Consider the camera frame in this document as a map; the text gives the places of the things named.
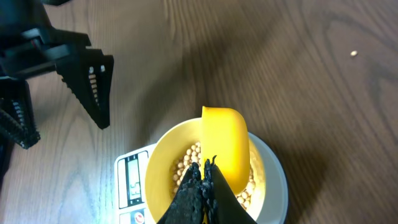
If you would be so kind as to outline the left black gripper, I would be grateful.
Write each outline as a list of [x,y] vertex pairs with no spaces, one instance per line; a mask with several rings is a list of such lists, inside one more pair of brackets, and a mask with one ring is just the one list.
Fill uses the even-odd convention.
[[40,140],[25,79],[52,72],[55,66],[96,125],[100,129],[110,125],[113,56],[99,49],[85,49],[68,56],[55,51],[62,45],[91,45],[86,34],[58,30],[51,25],[44,6],[66,2],[1,0],[1,135],[24,149]]

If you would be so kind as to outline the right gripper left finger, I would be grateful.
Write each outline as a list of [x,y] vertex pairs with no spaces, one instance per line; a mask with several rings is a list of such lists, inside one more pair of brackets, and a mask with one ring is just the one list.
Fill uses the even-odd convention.
[[202,224],[204,206],[201,172],[194,162],[186,171],[177,193],[157,224]]

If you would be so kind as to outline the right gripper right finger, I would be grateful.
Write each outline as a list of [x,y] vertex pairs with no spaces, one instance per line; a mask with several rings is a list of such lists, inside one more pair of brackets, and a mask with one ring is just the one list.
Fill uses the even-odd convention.
[[205,162],[202,196],[208,224],[256,224],[237,201],[220,169],[216,156]]

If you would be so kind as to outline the yellow scoop spoon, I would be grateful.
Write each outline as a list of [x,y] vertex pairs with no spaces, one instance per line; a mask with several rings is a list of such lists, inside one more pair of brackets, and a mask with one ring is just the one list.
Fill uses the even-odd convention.
[[204,106],[201,114],[201,159],[215,164],[234,194],[249,181],[249,137],[243,116],[232,108]]

